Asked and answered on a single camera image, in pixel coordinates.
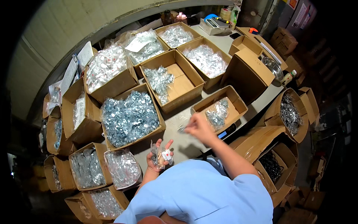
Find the table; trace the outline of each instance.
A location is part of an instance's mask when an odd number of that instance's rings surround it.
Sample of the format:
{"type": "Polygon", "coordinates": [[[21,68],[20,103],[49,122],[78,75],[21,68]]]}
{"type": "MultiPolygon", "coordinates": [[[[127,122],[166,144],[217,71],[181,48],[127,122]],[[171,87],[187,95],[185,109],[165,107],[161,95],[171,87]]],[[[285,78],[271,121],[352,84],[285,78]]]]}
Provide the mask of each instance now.
{"type": "MultiPolygon", "coordinates": [[[[229,49],[233,39],[229,36],[218,37],[218,36],[209,36],[205,33],[199,25],[191,26],[195,31],[197,31],[201,36],[207,38],[211,42],[213,42],[216,46],[218,46],[223,52],[229,53],[229,49]]],[[[214,90],[218,90],[219,86],[214,86],[214,90]]],[[[270,85],[266,91],[252,104],[248,106],[248,111],[246,114],[240,118],[240,121],[237,122],[239,126],[236,131],[244,126],[249,120],[251,120],[257,113],[259,113],[263,108],[265,108],[268,103],[270,103],[283,89],[282,86],[276,87],[274,85],[270,85]]],[[[194,137],[187,134],[178,133],[178,126],[180,124],[185,124],[185,120],[191,117],[190,108],[199,102],[200,100],[208,97],[214,91],[207,92],[204,90],[202,92],[201,98],[194,99],[185,105],[177,108],[169,114],[164,114],[163,118],[166,124],[166,130],[160,134],[154,135],[148,139],[144,139],[130,147],[130,151],[133,153],[134,157],[138,161],[141,169],[143,170],[143,174],[147,169],[146,157],[150,152],[150,143],[151,140],[156,142],[158,138],[163,139],[162,145],[164,146],[170,139],[173,139],[174,142],[171,145],[171,150],[174,152],[173,160],[174,164],[178,164],[187,159],[196,158],[201,155],[201,152],[207,152],[210,148],[206,148],[201,142],[196,140],[194,137]]]]}

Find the black phone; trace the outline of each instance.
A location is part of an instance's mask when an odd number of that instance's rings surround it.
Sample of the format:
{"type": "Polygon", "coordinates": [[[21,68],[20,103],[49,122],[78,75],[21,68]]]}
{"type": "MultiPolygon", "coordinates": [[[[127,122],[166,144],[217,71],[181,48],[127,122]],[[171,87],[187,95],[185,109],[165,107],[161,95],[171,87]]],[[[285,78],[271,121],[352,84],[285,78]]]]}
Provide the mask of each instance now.
{"type": "Polygon", "coordinates": [[[236,39],[239,36],[241,36],[241,34],[239,34],[239,33],[233,33],[233,34],[229,35],[229,37],[231,37],[232,39],[236,39]]]}

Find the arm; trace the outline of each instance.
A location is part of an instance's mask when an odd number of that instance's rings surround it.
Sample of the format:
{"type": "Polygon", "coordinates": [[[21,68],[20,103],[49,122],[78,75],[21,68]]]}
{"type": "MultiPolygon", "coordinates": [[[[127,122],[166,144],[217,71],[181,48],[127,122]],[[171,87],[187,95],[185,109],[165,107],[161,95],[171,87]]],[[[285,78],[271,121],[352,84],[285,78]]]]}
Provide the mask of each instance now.
{"type": "MultiPolygon", "coordinates": [[[[156,146],[160,147],[162,140],[158,139],[158,141],[156,142],[156,146]]],[[[165,145],[165,149],[169,149],[169,147],[171,146],[171,144],[173,143],[173,139],[171,139],[166,145],[165,145]]],[[[159,172],[160,169],[157,168],[154,164],[153,161],[150,159],[152,157],[153,153],[149,152],[147,155],[147,170],[145,171],[143,180],[141,182],[141,184],[139,185],[139,188],[137,190],[137,192],[135,193],[135,195],[138,193],[139,189],[142,188],[142,186],[144,186],[146,183],[148,183],[149,181],[155,180],[158,176],[159,176],[159,172]]]]}
{"type": "Polygon", "coordinates": [[[209,123],[200,114],[193,114],[190,123],[184,131],[212,148],[221,159],[231,179],[245,173],[254,174],[259,177],[254,166],[220,140],[209,123]]]}

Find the metal bowl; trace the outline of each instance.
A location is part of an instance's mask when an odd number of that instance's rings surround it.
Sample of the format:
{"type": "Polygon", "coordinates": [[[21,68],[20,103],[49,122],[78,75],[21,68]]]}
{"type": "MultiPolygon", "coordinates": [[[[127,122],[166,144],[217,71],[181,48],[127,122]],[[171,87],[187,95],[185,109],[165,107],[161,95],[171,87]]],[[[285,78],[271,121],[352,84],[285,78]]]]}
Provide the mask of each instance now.
{"type": "Polygon", "coordinates": [[[280,68],[280,66],[271,58],[264,57],[262,62],[266,65],[266,67],[272,72],[272,74],[276,77],[275,79],[279,82],[284,78],[284,74],[280,68]]]}

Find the hand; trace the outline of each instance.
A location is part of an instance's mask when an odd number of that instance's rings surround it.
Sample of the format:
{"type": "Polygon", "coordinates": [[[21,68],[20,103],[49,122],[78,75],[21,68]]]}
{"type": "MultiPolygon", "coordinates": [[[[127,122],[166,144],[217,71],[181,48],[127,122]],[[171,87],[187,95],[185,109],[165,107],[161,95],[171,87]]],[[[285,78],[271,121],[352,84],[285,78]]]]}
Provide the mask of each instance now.
{"type": "MultiPolygon", "coordinates": [[[[155,144],[157,147],[160,147],[160,144],[162,142],[162,139],[158,139],[157,143],[155,144]]],[[[171,144],[173,143],[173,139],[170,139],[170,141],[165,145],[165,150],[169,149],[171,144]]],[[[148,153],[147,155],[147,164],[148,164],[148,170],[151,170],[151,171],[154,171],[154,172],[160,172],[160,169],[158,167],[156,167],[154,164],[153,164],[153,161],[150,159],[151,157],[153,156],[153,153],[150,152],[148,153]]],[[[168,161],[164,161],[164,165],[168,165],[169,162],[168,161]]]]}
{"type": "Polygon", "coordinates": [[[214,133],[214,129],[199,113],[192,115],[184,132],[191,134],[208,146],[211,146],[211,143],[218,139],[217,135],[214,133]]]}

